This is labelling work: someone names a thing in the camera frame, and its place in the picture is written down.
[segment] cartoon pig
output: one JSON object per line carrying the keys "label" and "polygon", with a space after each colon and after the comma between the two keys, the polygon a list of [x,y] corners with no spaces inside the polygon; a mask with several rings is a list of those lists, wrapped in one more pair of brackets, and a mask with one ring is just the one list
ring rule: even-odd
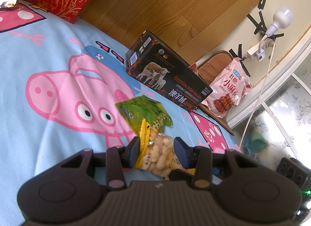
{"label": "cartoon pig", "polygon": [[[87,54],[72,56],[69,71],[30,76],[26,98],[40,116],[67,128],[105,136],[107,148],[124,146],[134,137],[115,103],[134,98],[127,83],[113,70]],[[90,77],[79,71],[95,73]]]}

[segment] green snack package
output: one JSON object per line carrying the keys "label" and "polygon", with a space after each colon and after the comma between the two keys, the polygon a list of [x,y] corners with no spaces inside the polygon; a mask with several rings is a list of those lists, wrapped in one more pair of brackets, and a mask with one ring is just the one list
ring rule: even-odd
{"label": "green snack package", "polygon": [[116,103],[116,107],[136,134],[139,134],[144,118],[152,127],[162,133],[164,132],[165,125],[173,125],[171,117],[165,111],[162,104],[146,96],[139,96]]}

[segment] light bulb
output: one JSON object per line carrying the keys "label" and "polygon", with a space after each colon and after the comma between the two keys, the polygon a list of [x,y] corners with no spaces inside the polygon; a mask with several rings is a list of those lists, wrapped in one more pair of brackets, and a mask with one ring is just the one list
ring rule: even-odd
{"label": "light bulb", "polygon": [[271,37],[277,30],[286,29],[294,20],[294,14],[287,7],[282,7],[273,15],[273,23],[266,31],[266,35]]}

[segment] cardboard box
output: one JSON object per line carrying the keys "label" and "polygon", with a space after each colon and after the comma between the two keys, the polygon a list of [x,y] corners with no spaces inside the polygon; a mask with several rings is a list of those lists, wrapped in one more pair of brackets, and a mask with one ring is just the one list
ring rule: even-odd
{"label": "cardboard box", "polygon": [[189,112],[212,92],[187,62],[148,30],[127,51],[126,71]]}

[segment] power outlet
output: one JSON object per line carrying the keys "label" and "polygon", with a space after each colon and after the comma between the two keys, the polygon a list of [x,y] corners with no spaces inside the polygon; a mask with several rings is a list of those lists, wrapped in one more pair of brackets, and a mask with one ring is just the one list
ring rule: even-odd
{"label": "power outlet", "polygon": [[[263,50],[266,50],[268,47],[272,47],[274,44],[274,41],[270,38],[266,38],[263,42]],[[256,55],[255,53],[258,51],[258,48],[259,48],[259,42],[253,46],[252,48],[248,49],[247,51],[247,57],[250,58],[251,60],[252,59],[255,59],[256,58]]]}

